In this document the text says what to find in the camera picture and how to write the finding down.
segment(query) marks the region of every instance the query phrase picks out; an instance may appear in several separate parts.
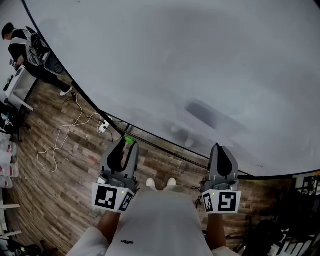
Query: white cable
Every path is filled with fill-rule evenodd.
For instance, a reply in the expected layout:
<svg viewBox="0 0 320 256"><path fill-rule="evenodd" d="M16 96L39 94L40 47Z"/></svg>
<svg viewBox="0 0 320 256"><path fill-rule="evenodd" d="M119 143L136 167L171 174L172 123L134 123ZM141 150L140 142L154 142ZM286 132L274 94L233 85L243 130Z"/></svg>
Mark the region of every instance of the white cable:
<svg viewBox="0 0 320 256"><path fill-rule="evenodd" d="M37 157L37 159L38 159L38 163L39 163L39 164L43 167L43 169L44 169L47 173L49 173L49 174L54 173L54 172L58 169L57 161L56 161L56 158L55 158L55 151L61 149L61 148L64 146L67 138L69 137L69 132L70 132L70 128L71 128L71 127L76 127L76 126L85 125L85 124L87 124L87 123L91 120L91 118L92 118L94 115L98 115L98 116L100 116L100 121L99 121L98 127L96 128L96 131L97 131L99 134L101 133L101 131L98 130L98 129L99 129L99 126L100 126L100 123L101 123L101 115L98 114L98 113L92 114L92 115L90 116L90 118L89 118L88 121L83 122L83 123L78 123L78 124L76 124L76 123L79 121L79 119L80 119L80 117L82 116L82 114L83 114L83 109L82 109L82 107L81 107L81 106L79 105L79 103L78 103L78 94L79 94L79 93L77 93L77 95L76 95L76 101L75 101L75 103L80 107L80 109L81 109L81 114L79 115L79 117L77 118L77 120L76 120L73 124L71 124L71 125L63 125L63 126L61 126L61 128L60 128L60 130L59 130L59 133L58 133L58 136L56 137L56 140L55 140L55 146L51 146L51 147L49 147L45 152L39 152L39 153L36 155L36 157ZM57 147L57 143L58 143L58 139L59 139L59 136L60 136L60 132L61 132L61 129L62 129L63 127L69 127L69 128L68 128L68 132L67 132L67 135L66 135L66 137L65 137L62 145L61 145L60 147ZM54 160L54 163L55 163L55 170L54 170L54 171L48 171L48 170L43 166L43 164L40 163L40 161L39 161L39 154L45 154L45 153L47 153L47 151L48 151L49 149L53 149L52 156L53 156L53 160Z"/></svg>

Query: backpack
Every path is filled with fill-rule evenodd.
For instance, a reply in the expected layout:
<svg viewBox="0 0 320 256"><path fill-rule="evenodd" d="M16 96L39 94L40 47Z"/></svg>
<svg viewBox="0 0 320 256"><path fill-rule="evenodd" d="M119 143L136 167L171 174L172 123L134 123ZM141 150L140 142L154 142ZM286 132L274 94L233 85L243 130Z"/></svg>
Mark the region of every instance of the backpack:
<svg viewBox="0 0 320 256"><path fill-rule="evenodd" d="M47 48L45 43L40 39L35 32L29 31L27 28L22 29L26 39L15 37L11 40L10 45L19 44L25 45L26 57L30 64L34 66L42 65L42 60L39 58L38 52L40 48Z"/></svg>

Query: curved white backdrop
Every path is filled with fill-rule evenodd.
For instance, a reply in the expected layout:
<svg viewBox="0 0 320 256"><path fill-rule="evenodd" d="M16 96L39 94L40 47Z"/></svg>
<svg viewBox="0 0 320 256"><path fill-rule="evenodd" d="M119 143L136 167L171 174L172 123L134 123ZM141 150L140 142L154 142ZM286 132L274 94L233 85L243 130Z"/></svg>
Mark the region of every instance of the curved white backdrop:
<svg viewBox="0 0 320 256"><path fill-rule="evenodd" d="M103 111L255 176L320 169L320 10L312 0L26 0ZM179 127L172 132L172 127Z"/></svg>

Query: white container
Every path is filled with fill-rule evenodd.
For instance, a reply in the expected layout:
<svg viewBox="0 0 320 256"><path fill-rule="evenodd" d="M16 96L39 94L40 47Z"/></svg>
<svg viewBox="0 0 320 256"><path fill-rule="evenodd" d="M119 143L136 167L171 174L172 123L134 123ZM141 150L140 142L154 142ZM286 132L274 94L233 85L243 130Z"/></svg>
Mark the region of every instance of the white container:
<svg viewBox="0 0 320 256"><path fill-rule="evenodd" d="M12 183L12 180L9 177L0 176L0 188L12 189L13 186L14 184Z"/></svg>
<svg viewBox="0 0 320 256"><path fill-rule="evenodd" d="M16 178L19 176L18 168L13 164L0 163L0 176Z"/></svg>
<svg viewBox="0 0 320 256"><path fill-rule="evenodd" d="M17 153L17 145L9 140L1 140L0 150L11 153L13 156L15 156Z"/></svg>

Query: wooden floor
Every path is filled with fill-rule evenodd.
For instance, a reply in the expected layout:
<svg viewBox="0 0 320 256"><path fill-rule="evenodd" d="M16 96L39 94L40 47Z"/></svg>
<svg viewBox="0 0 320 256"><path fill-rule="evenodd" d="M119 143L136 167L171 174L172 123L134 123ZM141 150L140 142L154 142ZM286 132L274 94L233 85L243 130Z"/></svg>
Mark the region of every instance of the wooden floor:
<svg viewBox="0 0 320 256"><path fill-rule="evenodd" d="M100 159L103 152L112 143L111 134L97 133L98 122L90 120L88 124L72 127L69 138L62 149L55 152L57 171L47 173L37 161L37 154L54 146L59 129L62 125L70 125L81 113L73 101L63 102L67 96L60 97L59 90L48 84L39 82L32 92L28 104L34 108L26 116L25 122L30 130L22 129L23 142L18 144L16 155L20 175L14 180L12 189L8 189L7 202L20 204L20 209L7 211L10 230L22 231L14 239L25 245L38 244L45 240L49 248L57 247L56 255L65 255L79 240L85 230L98 223L103 214L91 206L92 183L97 181ZM87 116L94 109L79 95L78 102ZM79 122L88 119L82 116ZM113 139L119 134L110 128ZM61 130L58 145L66 137L68 128ZM208 161L195 154L175 147L163 140L149 135L136 128L133 133L152 141L177 154L207 165ZM195 165L172 157L152 146L139 142L140 157L138 170L135 174L141 186L145 186L147 178L154 178L158 189L165 187L168 179L174 177L177 184L187 188L187 193L198 199L200 193L190 187L199 187L199 182L207 171ZM52 150L41 155L39 160L48 171L54 171L56 166ZM288 187L292 180L246 181L240 182L242 199L238 214L224 216L226 234L245 234L248 228L247 215L253 216L256 225L262 218L260 213L275 206L272 187L280 189ZM203 229L207 225L207 215L203 205L198 207ZM228 240L228 246L234 248L242 240Z"/></svg>

